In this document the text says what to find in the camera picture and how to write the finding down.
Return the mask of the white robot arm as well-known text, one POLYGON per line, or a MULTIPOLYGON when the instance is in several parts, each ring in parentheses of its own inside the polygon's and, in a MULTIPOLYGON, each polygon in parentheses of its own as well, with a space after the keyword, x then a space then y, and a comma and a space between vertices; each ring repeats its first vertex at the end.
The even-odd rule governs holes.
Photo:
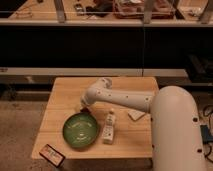
POLYGON ((111 85, 108 78, 98 79, 86 89, 81 104, 108 102, 149 113, 153 171, 207 171, 198 109, 188 91, 178 86, 122 91, 111 85))

